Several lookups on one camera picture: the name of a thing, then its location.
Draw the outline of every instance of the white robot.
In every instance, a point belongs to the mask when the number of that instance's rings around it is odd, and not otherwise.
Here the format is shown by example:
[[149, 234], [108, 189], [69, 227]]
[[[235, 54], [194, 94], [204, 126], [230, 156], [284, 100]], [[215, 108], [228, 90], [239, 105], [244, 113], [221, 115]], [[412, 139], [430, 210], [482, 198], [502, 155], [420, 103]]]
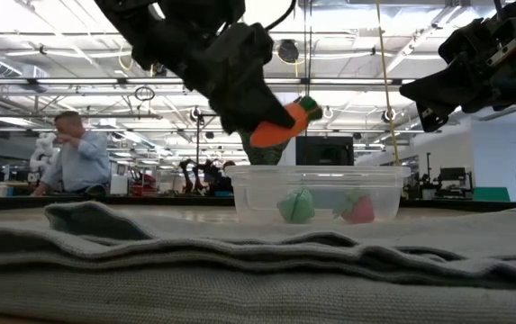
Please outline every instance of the white robot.
[[59, 155], [59, 148], [53, 147], [55, 138], [54, 133], [41, 133], [40, 137], [35, 140], [35, 150], [30, 158], [29, 183], [37, 183], [41, 179], [41, 175], [55, 165]]

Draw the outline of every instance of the orange carrot toy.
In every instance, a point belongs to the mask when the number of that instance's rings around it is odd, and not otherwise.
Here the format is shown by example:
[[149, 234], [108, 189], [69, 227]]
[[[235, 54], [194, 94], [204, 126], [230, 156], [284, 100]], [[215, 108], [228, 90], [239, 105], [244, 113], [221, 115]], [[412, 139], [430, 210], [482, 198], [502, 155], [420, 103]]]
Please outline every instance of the orange carrot toy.
[[323, 117], [320, 106], [309, 96], [305, 96], [298, 103], [287, 104], [285, 109], [295, 119], [294, 127], [286, 129], [269, 121], [263, 121], [251, 134], [250, 145], [252, 147], [264, 149], [281, 144], [298, 136], [311, 121]]

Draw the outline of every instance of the blue shirt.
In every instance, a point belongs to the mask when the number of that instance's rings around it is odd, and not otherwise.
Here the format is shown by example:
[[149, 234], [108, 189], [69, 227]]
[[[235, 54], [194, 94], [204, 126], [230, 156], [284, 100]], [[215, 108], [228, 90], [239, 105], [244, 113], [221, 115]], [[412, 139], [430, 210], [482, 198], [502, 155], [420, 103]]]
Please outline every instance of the blue shirt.
[[75, 192], [107, 183], [110, 178], [107, 138], [86, 131], [77, 148], [69, 143], [61, 148], [55, 166], [48, 169], [41, 181], [55, 187], [59, 180], [63, 180], [66, 191]]

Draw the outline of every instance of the cable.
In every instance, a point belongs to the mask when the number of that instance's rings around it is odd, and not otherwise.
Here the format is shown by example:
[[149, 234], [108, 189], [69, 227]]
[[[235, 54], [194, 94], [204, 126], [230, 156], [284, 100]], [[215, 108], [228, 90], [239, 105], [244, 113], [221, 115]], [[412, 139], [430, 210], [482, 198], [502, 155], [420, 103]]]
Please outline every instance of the cable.
[[[123, 52], [123, 45], [120, 46], [120, 53]], [[117, 61], [120, 63], [120, 67], [122, 67], [124, 70], [129, 71], [131, 68], [133, 68], [133, 58], [131, 59], [130, 65], [127, 67], [122, 62], [122, 56], [117, 57]]]
[[392, 113], [392, 105], [390, 105], [390, 92], [387, 84], [387, 70], [385, 68], [385, 54], [384, 54], [384, 36], [382, 31], [382, 15], [380, 14], [380, 0], [376, 0], [376, 10], [377, 10], [377, 25], [380, 36], [380, 51], [382, 52], [382, 69], [384, 71], [384, 87], [385, 87], [385, 104], [387, 104], [387, 114], [390, 120], [390, 134], [392, 135], [392, 144], [394, 144], [394, 157], [395, 164], [400, 166], [400, 157], [398, 156], [398, 143], [395, 139], [395, 131], [394, 131], [394, 114]]
[[287, 8], [287, 11], [284, 14], [282, 14], [281, 17], [277, 18], [276, 21], [270, 23], [266, 27], [266, 31], [269, 32], [269, 31], [273, 30], [274, 28], [276, 28], [276, 26], [278, 24], [280, 24], [282, 21], [284, 21], [285, 18], [287, 18], [292, 13], [292, 11], [294, 10], [296, 4], [297, 4], [297, 0], [292, 0], [292, 3], [290, 4], [290, 7]]

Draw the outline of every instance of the plastic bin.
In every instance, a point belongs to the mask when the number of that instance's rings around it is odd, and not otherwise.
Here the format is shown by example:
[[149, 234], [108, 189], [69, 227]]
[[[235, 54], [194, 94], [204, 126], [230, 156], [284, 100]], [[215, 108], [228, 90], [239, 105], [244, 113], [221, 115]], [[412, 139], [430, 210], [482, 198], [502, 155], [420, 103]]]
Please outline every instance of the plastic bin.
[[355, 199], [352, 196], [369, 198], [374, 221], [389, 221], [398, 212], [403, 179], [409, 175], [408, 167], [396, 166], [228, 167], [238, 218], [241, 222], [262, 224], [296, 223], [280, 209], [280, 203], [287, 206], [288, 197], [304, 191], [311, 198], [313, 216], [299, 223], [355, 223], [341, 213]]

